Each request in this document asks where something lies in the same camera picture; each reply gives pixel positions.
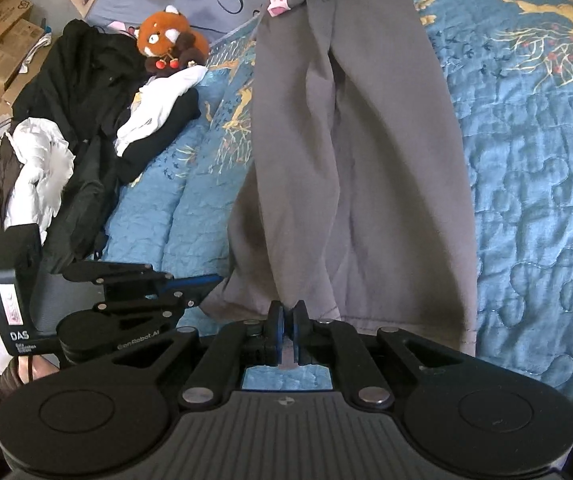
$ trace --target red panda plush toy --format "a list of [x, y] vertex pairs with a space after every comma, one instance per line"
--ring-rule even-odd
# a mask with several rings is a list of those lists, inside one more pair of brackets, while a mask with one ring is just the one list
[[206, 64], [208, 41], [173, 6], [149, 16], [135, 36], [138, 49], [148, 58], [148, 72], [155, 75], [169, 76], [189, 64]]

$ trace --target quilted bedspread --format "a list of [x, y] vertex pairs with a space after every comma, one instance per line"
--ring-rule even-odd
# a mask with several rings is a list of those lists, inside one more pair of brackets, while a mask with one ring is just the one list
[[[479, 246], [477, 355], [573, 399], [573, 0], [414, 2], [464, 135]], [[177, 277], [227, 272], [226, 222], [252, 155], [252, 28], [216, 46], [199, 88], [202, 118], [123, 191], [106, 259]], [[199, 311], [183, 322], [217, 330]], [[289, 374], [254, 370], [246, 384], [329, 385], [319, 367]]]

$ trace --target pile of clothes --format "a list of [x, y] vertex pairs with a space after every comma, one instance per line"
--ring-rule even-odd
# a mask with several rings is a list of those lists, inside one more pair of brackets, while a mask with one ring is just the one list
[[74, 20], [13, 105], [0, 140], [0, 234], [37, 223], [47, 272], [102, 253], [120, 184], [199, 117], [193, 87], [206, 68], [149, 81], [144, 62], [133, 38]]

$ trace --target bed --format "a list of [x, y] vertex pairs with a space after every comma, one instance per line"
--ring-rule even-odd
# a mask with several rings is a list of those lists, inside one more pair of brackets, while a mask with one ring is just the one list
[[[573, 401], [573, 0], [414, 2], [464, 136], [479, 248], [477, 355]], [[226, 222], [252, 157], [254, 27], [214, 45], [198, 88], [202, 117], [122, 190], [107, 260], [177, 277], [228, 272]], [[182, 323], [217, 330], [196, 309]], [[322, 367], [257, 368], [245, 381], [329, 384]]]

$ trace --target white label sticker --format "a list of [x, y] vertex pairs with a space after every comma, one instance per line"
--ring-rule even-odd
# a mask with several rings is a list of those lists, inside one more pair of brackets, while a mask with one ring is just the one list
[[4, 305], [4, 312], [7, 315], [9, 325], [24, 325], [20, 304], [18, 303], [18, 294], [15, 291], [15, 285], [12, 283], [3, 283], [0, 285], [0, 297]]

